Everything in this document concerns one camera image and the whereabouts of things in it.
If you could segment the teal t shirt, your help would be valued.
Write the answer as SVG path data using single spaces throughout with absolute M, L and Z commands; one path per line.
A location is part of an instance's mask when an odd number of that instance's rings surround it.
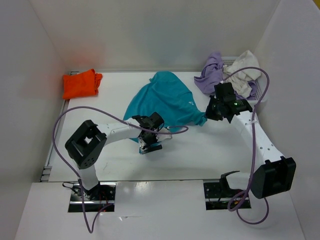
M 158 113 L 166 127 L 203 126 L 205 113 L 197 108 L 193 93 L 172 72 L 158 71 L 129 103 L 123 119 Z

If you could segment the orange t shirt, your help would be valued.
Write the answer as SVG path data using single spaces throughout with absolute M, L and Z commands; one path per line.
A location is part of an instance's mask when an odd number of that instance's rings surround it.
M 103 75 L 93 68 L 75 75 L 64 75 L 62 98 L 70 100 L 97 96 L 102 78 Z

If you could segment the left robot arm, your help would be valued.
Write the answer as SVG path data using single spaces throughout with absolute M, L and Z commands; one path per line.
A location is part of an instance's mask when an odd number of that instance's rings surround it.
M 135 115 L 124 123 L 101 126 L 92 120 L 84 121 L 67 140 L 65 149 L 76 163 L 86 196 L 94 200 L 102 192 L 95 163 L 106 145 L 125 139 L 137 139 L 140 154 L 161 150 L 159 137 L 153 132 L 160 131 L 164 123 L 163 118 L 156 112 L 151 116 Z

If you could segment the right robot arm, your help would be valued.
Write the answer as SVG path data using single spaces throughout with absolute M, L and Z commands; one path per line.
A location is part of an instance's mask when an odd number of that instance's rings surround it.
M 214 86 L 206 108 L 207 119 L 226 119 L 240 133 L 246 145 L 255 150 L 255 165 L 250 190 L 258 198 L 266 198 L 291 189 L 296 162 L 285 157 L 262 129 L 246 99 L 237 99 L 230 82 Z

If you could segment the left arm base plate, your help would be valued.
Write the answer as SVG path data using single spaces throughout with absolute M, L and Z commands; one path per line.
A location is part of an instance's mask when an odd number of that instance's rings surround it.
M 83 212 L 82 200 L 84 202 L 84 209 L 88 213 L 114 212 L 115 210 L 115 196 L 116 196 L 116 183 L 99 183 L 91 190 L 83 190 L 79 183 L 63 182 L 62 186 L 71 190 L 69 200 L 69 213 Z

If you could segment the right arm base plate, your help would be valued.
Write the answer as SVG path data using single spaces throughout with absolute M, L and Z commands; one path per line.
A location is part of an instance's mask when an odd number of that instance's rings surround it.
M 227 210 L 230 199 L 241 189 L 224 189 L 219 181 L 203 182 L 206 210 Z

